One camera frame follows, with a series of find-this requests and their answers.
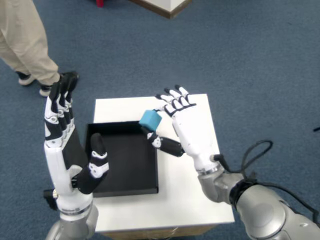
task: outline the black cable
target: black cable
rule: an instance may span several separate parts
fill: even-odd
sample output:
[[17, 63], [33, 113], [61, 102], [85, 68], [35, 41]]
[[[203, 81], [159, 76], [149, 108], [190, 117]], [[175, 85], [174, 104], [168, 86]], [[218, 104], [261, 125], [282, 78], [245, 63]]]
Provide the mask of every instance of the black cable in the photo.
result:
[[[247, 160], [247, 157], [248, 155], [251, 153], [251, 151], [253, 149], [255, 149], [257, 146], [261, 145], [261, 144], [264, 144], [264, 143], [269, 143], [269, 146], [263, 150], [262, 152], [260, 152], [258, 155], [256, 155], [255, 157], [253, 157], [252, 159], [250, 159], [247, 163], [246, 163], [246, 160]], [[231, 170], [229, 168], [229, 165], [227, 164], [225, 158], [223, 155], [216, 155], [214, 156], [215, 157], [215, 160], [216, 161], [219, 161], [221, 163], [221, 165], [224, 167], [225, 170], [227, 170], [229, 173], [231, 174], [242, 174], [243, 177], [245, 179], [247, 179], [247, 175], [246, 175], [246, 169], [251, 165], [253, 164], [256, 160], [258, 160], [259, 158], [261, 158], [263, 155], [265, 155], [273, 146], [273, 142], [271, 140], [261, 140], [261, 141], [257, 141], [255, 144], [253, 144], [251, 147], [249, 147], [244, 155], [243, 155], [243, 158], [242, 158], [242, 162], [241, 162], [241, 169], [240, 170]]]
[[274, 184], [272, 182], [258, 182], [258, 184], [263, 185], [265, 187], [270, 187], [270, 188], [276, 188], [276, 189], [280, 189], [284, 192], [286, 192], [287, 194], [291, 195], [293, 198], [295, 198], [299, 203], [301, 203], [306, 209], [308, 209], [310, 212], [312, 212], [312, 221], [317, 224], [319, 226], [319, 222], [318, 222], [318, 216], [319, 216], [319, 211], [314, 209], [313, 207], [311, 207], [309, 204], [307, 204], [304, 200], [302, 200], [300, 197], [298, 197], [295, 193], [293, 193], [292, 191], [286, 189], [283, 186]]
[[[256, 147], [258, 147], [259, 145], [261, 144], [265, 144], [265, 143], [268, 143], [269, 146], [263, 150], [262, 152], [260, 152], [259, 154], [257, 154], [255, 157], [253, 157], [252, 159], [250, 159], [247, 163], [246, 163], [246, 160], [247, 160], [247, 157], [248, 155], [251, 153], [251, 151], [253, 149], [255, 149]], [[257, 141], [255, 144], [253, 144], [251, 147], [249, 147], [247, 149], [247, 151], [245, 151], [244, 155], [243, 155], [243, 158], [242, 158], [242, 162], [241, 162], [241, 173], [243, 175], [243, 177], [245, 179], [247, 179], [247, 175], [246, 175], [246, 169], [251, 165], [253, 164], [256, 160], [258, 160], [259, 158], [261, 158], [263, 155], [265, 155], [271, 148], [272, 146], [274, 145], [274, 143], [271, 141], [271, 140], [261, 140], [261, 141]]]

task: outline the white tabletop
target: white tabletop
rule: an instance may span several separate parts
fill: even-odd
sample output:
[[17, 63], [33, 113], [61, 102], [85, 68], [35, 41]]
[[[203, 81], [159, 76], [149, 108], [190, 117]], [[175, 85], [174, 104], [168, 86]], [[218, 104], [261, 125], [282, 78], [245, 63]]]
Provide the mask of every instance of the white tabletop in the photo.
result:
[[[212, 132], [214, 153], [219, 153], [214, 124], [206, 94], [194, 95], [207, 129]], [[95, 101], [94, 123], [139, 121], [145, 110], [161, 105], [155, 97], [111, 98]], [[179, 140], [171, 118], [160, 112], [158, 135]], [[175, 228], [234, 222], [232, 207], [208, 200], [202, 192], [193, 159], [157, 151], [158, 194], [100, 197], [94, 199], [99, 211], [97, 232], [154, 228]]]

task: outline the black shoe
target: black shoe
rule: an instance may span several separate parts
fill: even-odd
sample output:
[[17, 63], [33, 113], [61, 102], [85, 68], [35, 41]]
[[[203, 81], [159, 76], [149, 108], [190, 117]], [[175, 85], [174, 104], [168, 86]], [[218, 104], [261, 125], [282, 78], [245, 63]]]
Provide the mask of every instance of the black shoe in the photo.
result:
[[[61, 79], [64, 79], [64, 78], [66, 79], [76, 78], [78, 80], [79, 74], [76, 71], [60, 73], [59, 82], [61, 81]], [[51, 91], [51, 87], [52, 85], [49, 86], [49, 85], [40, 84], [40, 91], [39, 91], [40, 95], [42, 97], [48, 97]]]
[[16, 73], [19, 76], [18, 82], [22, 86], [30, 85], [34, 82], [34, 80], [36, 80], [31, 74], [26, 75], [26, 74], [19, 72], [19, 71], [16, 71]]

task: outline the blue block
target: blue block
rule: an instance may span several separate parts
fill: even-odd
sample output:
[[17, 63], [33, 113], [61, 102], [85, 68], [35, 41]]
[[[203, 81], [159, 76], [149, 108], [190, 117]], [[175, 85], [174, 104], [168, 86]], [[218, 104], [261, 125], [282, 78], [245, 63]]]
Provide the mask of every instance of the blue block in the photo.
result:
[[154, 110], [146, 110], [139, 121], [139, 124], [152, 132], [155, 132], [162, 117]]

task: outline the black box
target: black box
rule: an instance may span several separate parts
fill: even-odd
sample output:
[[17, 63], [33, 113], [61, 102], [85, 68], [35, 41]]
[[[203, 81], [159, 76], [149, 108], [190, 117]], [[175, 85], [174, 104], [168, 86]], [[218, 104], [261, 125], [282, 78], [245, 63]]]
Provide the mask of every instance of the black box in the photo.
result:
[[88, 159], [94, 133], [101, 134], [109, 162], [108, 174], [93, 192], [94, 197], [158, 193], [157, 150], [148, 142], [138, 121], [88, 124]]

